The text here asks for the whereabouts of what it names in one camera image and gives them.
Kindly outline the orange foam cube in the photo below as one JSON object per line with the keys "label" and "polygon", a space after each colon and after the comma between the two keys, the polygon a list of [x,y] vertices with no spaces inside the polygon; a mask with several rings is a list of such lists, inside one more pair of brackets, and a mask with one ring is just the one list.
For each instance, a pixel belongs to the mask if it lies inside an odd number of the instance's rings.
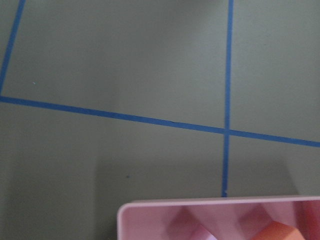
{"label": "orange foam cube", "polygon": [[302,233],[291,225],[272,221],[259,231],[252,240],[304,240]]}

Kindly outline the pink foam cube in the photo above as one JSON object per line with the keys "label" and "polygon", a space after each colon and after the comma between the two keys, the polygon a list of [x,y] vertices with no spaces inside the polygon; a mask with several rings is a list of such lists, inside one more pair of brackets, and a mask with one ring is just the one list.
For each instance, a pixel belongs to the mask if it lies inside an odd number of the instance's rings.
{"label": "pink foam cube", "polygon": [[200,232],[195,239],[196,240],[217,240],[216,237],[212,235],[210,232]]}

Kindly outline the pink plastic bin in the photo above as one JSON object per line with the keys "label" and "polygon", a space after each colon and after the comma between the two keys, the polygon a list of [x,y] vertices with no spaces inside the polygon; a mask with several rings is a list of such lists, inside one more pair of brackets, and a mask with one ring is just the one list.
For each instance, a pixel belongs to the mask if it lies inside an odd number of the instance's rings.
{"label": "pink plastic bin", "polygon": [[136,200],[117,212],[119,240],[251,240],[272,222],[320,238],[319,196]]}

